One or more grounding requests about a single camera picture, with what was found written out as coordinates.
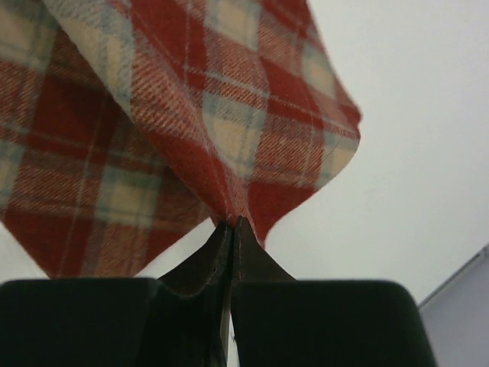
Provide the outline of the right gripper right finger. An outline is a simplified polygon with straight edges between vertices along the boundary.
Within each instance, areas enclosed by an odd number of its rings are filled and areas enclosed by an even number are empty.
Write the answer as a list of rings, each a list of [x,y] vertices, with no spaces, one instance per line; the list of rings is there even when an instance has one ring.
[[[434,366],[418,307],[391,281],[299,281],[234,231],[231,313],[242,366]]]

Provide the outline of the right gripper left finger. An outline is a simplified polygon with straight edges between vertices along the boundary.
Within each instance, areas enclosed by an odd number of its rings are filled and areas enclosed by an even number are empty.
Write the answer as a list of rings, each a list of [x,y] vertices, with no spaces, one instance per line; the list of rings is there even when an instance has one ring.
[[[232,230],[160,278],[1,286],[3,366],[224,366]]]

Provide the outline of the red plaid skirt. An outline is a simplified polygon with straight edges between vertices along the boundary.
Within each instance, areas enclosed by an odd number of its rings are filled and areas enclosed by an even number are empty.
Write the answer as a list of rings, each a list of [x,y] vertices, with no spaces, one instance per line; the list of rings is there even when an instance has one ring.
[[[52,278],[271,228],[360,141],[305,1],[3,1],[1,220]]]

